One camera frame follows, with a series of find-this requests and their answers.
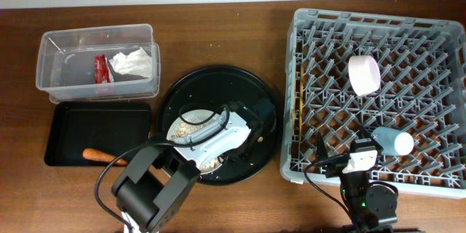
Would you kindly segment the grey plate with food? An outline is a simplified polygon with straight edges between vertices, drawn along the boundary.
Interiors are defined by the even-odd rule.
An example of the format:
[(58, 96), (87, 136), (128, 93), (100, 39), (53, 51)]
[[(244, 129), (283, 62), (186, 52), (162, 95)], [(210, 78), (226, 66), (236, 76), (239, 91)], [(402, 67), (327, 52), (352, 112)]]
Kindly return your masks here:
[(167, 139), (187, 147), (175, 147), (186, 161), (194, 161), (201, 174), (212, 173), (222, 166), (226, 129), (226, 110), (220, 114), (196, 109), (182, 114), (169, 128)]

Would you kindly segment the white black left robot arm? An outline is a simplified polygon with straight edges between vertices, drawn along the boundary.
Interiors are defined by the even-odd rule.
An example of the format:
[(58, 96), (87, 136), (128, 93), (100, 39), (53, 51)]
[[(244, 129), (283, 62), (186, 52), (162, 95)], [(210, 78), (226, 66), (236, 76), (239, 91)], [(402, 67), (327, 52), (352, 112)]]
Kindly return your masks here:
[(95, 198), (126, 232), (159, 232), (196, 182), (227, 185), (257, 173), (257, 162), (269, 158), (277, 125), (275, 105), (267, 99), (212, 111), (186, 105), (172, 133), (153, 135), (132, 149), (134, 157), (111, 187), (119, 212), (103, 204), (99, 185)]

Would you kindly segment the orange carrot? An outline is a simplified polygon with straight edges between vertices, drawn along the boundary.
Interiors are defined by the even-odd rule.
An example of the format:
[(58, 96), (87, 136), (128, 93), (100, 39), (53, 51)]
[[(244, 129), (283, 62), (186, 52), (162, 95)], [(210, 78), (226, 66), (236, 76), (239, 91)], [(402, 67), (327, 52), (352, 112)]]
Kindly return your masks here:
[(85, 149), (82, 152), (82, 156), (87, 161), (101, 164), (109, 164), (110, 162), (116, 159), (114, 155), (108, 154), (97, 149)]

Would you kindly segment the light blue cup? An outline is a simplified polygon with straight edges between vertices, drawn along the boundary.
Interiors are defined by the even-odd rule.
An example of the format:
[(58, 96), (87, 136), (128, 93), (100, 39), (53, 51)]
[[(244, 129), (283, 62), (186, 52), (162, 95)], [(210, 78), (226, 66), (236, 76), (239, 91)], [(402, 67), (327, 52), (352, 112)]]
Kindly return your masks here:
[(382, 155), (406, 156), (414, 148), (413, 137), (401, 130), (377, 127), (371, 136), (382, 147)]

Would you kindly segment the wooden chopstick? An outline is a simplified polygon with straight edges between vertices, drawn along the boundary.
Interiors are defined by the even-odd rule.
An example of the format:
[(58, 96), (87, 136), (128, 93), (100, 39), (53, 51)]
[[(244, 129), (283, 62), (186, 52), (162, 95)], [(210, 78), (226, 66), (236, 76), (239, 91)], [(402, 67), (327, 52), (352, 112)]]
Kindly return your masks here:
[(304, 68), (303, 64), (300, 65), (300, 78), (299, 78), (299, 141), (302, 139), (302, 113), (303, 113), (303, 80)]
[(295, 107), (296, 107), (296, 81), (293, 82), (293, 89), (292, 89), (293, 98), (291, 100), (291, 134), (294, 135), (294, 121), (295, 121)]

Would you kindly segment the red snack wrapper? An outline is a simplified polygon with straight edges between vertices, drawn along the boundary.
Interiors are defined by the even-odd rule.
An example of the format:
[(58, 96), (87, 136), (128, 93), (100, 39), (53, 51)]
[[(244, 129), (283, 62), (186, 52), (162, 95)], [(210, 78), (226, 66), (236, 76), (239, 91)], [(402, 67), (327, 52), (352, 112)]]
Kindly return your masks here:
[(95, 56), (95, 83), (112, 83), (114, 78), (109, 70), (105, 55)]

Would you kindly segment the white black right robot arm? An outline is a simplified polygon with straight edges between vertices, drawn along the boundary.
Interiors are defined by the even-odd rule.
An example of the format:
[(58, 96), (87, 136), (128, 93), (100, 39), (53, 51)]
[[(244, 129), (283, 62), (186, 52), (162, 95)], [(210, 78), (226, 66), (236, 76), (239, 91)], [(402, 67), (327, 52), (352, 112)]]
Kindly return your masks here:
[(398, 189), (386, 182), (369, 181), (383, 152), (382, 146), (365, 130), (353, 140), (350, 150), (328, 156), (322, 135), (317, 135), (316, 165), (323, 167), (326, 178), (340, 180), (341, 204), (351, 220), (343, 232), (391, 232), (397, 222)]

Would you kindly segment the pink bowl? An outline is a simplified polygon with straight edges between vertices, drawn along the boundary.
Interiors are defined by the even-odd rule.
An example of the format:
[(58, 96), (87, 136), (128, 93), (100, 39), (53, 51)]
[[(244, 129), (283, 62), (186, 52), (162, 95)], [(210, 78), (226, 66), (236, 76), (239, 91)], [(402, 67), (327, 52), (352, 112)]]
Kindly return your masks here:
[(381, 75), (376, 60), (369, 55), (352, 56), (348, 62), (350, 84), (356, 95), (363, 97), (376, 92)]

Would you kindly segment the white tissue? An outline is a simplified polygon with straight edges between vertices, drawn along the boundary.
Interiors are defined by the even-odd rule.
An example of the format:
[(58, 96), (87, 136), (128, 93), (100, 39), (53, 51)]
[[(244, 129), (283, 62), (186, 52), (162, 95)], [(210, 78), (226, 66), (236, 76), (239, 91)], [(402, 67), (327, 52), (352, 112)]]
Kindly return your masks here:
[(149, 78), (152, 75), (152, 58), (140, 47), (125, 55), (119, 52), (108, 61), (113, 70), (121, 75), (134, 75)]

